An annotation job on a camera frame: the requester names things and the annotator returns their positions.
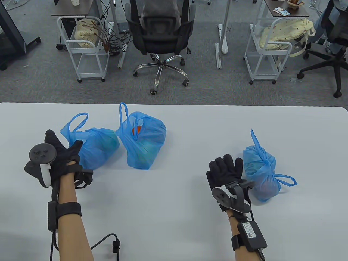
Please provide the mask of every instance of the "brown desk top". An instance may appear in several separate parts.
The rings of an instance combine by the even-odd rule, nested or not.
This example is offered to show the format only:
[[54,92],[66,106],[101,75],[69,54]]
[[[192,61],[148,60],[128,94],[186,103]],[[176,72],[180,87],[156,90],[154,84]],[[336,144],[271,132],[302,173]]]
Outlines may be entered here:
[[[267,7],[269,11],[271,12],[273,17],[308,17],[309,14],[307,13],[306,9],[303,6],[300,6],[298,9],[292,9],[289,7],[287,0],[279,1],[279,0],[264,0],[267,4]],[[281,14],[278,14],[273,11],[273,9],[277,7],[282,7],[285,10],[287,10],[291,15],[288,16],[282,16]]]
[[78,6],[73,6],[71,0],[59,0],[52,16],[88,15],[93,0],[80,0]]

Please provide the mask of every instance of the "forearm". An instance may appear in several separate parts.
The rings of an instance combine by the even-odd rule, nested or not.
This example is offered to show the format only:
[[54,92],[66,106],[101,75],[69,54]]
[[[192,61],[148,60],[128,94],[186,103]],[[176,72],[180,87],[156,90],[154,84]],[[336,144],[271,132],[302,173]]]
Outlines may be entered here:
[[[59,204],[77,202],[74,173],[61,177]],[[60,261],[93,261],[82,219],[77,214],[58,219],[58,246]]]
[[[226,211],[228,217],[233,216],[232,210]],[[229,219],[232,235],[235,236],[239,234],[237,225],[238,221],[232,217]],[[241,246],[240,248],[235,250],[236,261],[260,261],[259,255],[256,252],[249,252],[245,246]]]

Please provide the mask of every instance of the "beige bag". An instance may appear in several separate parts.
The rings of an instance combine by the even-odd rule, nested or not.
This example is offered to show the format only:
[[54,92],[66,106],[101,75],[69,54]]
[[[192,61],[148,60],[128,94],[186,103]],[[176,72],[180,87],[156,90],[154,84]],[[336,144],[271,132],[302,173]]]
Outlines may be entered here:
[[[93,19],[81,19],[77,22],[76,31],[75,31],[75,39],[76,40],[87,40],[94,44],[97,42],[97,38],[99,35],[98,29],[93,28],[95,25],[95,20]],[[78,43],[82,48],[92,48],[93,46],[89,43]]]
[[[271,26],[266,27],[263,32],[262,36],[260,37],[259,45],[261,48],[264,47],[268,33],[271,30]],[[298,56],[302,54],[307,46],[308,37],[315,35],[315,29],[314,24],[312,21],[308,19],[287,19],[287,20],[281,20],[279,23],[277,23],[273,28],[273,33],[269,37],[268,41],[271,42],[279,42],[279,41],[286,41],[289,42],[291,40],[294,40],[296,38],[299,38],[301,35],[304,34],[304,37],[302,39],[302,42],[305,42],[305,47],[294,53],[290,54],[291,57]],[[280,43],[269,43],[266,47],[267,50],[282,50],[287,48],[288,45],[283,45]]]

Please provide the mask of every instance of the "human hand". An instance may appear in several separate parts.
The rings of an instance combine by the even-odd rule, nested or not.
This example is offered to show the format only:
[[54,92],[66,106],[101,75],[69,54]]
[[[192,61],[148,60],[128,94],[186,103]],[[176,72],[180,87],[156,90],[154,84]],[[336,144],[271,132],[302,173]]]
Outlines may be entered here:
[[[51,144],[56,150],[56,157],[50,163],[49,175],[51,179],[51,185],[53,185],[54,182],[58,180],[62,175],[82,171],[82,166],[78,165],[80,161],[79,152],[82,147],[82,141],[76,141],[71,147],[67,149],[59,141],[54,131],[48,130],[45,136],[45,143]],[[74,161],[77,164],[75,164],[74,166],[68,166],[67,163],[70,161]],[[34,163],[33,161],[29,161],[24,170],[28,174],[37,178],[44,186],[39,164]]]
[[[221,187],[231,184],[233,182],[243,183],[246,180],[242,179],[243,173],[243,160],[236,158],[236,164],[233,162],[231,155],[226,154],[223,159],[216,158],[215,161],[209,163],[209,171],[207,172],[207,179],[210,189]],[[249,199],[248,188],[243,188],[244,198]],[[226,208],[220,205],[222,211],[226,211]]]

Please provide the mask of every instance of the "black mesh chair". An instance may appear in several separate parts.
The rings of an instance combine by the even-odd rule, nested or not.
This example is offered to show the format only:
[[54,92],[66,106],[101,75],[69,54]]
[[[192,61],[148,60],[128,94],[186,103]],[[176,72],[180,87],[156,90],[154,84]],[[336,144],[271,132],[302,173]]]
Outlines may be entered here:
[[[335,24],[333,24],[329,20],[329,15],[334,7],[336,7],[338,11],[340,12],[339,18]],[[310,70],[314,70],[314,69],[318,69],[318,68],[322,68],[326,66],[332,66],[335,72],[336,85],[337,85],[337,90],[333,94],[333,96],[335,98],[339,98],[342,96],[341,68],[348,70],[348,64],[344,57],[346,53],[346,48],[348,47],[348,10],[340,10],[339,1],[330,0],[324,12],[323,19],[321,22],[321,27],[325,28],[326,30],[328,42],[343,45],[343,48],[334,56],[322,54],[310,49],[307,50],[303,55],[304,59],[308,59],[309,54],[313,54],[315,56],[318,56],[324,59],[325,61],[302,69],[297,74],[297,78],[302,79],[305,76],[303,74],[303,72],[305,71],[310,71]]]
[[[152,95],[157,93],[163,69],[170,69],[182,74],[185,77],[182,84],[188,86],[189,78],[187,74],[182,69],[169,65],[169,63],[180,59],[180,65],[185,65],[180,51],[187,47],[189,37],[192,35],[193,21],[196,14],[195,5],[189,6],[189,0],[184,0],[181,12],[181,26],[178,30],[175,30],[176,18],[174,17],[144,17],[145,28],[141,27],[135,0],[130,0],[130,4],[125,4],[125,14],[135,48],[143,55],[150,53],[151,59],[154,61],[154,63],[139,65],[133,71],[133,76],[138,77],[138,70],[142,68],[157,67],[158,71],[154,87],[150,90]],[[174,56],[168,59],[164,58],[164,54],[171,53],[174,53]]]

